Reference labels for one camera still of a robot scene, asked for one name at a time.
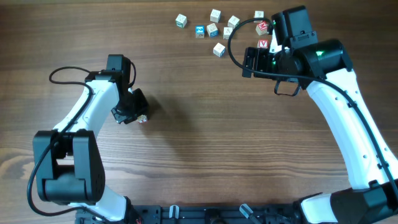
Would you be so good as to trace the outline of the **yellow sided picture block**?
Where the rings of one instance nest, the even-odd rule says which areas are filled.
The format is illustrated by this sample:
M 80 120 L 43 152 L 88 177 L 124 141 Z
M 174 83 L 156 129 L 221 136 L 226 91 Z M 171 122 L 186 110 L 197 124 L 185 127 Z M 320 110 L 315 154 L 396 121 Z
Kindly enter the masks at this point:
M 138 123 L 146 123 L 148 121 L 148 118 L 145 114 L 142 114 L 140 116 L 137 117 L 136 121 Z

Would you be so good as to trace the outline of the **blue P letter block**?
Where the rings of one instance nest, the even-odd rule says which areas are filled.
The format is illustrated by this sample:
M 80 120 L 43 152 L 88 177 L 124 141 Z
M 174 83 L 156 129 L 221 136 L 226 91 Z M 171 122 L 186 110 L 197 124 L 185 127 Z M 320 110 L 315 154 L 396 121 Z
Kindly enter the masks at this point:
M 213 53 L 217 57 L 222 57 L 225 53 L 226 47 L 222 45 L 221 43 L 217 43 L 214 48 L 213 48 Z

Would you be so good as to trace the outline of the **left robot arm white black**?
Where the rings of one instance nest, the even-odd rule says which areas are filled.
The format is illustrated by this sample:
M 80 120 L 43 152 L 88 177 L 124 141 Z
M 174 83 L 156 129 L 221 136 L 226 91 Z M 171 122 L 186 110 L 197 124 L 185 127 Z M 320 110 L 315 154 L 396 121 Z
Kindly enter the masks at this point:
M 27 185 L 32 211 L 46 217 L 76 212 L 77 223 L 143 223 L 131 201 L 105 184 L 96 143 L 109 114 L 118 124 L 147 122 L 149 104 L 141 89 L 133 89 L 135 80 L 133 62 L 110 54 L 104 70 L 88 72 L 67 116 L 35 134 L 35 165 Z

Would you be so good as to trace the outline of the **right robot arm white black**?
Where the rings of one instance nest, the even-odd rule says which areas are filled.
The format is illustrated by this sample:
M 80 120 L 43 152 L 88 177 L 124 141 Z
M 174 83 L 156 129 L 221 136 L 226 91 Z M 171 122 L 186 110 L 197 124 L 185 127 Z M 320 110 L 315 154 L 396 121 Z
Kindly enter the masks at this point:
M 304 6 L 257 23 L 272 36 L 271 46 L 246 50 L 243 76 L 292 82 L 307 91 L 332 131 L 351 185 L 300 199 L 290 221 L 375 223 L 396 215 L 397 158 L 364 103 L 343 44 L 336 39 L 319 41 Z

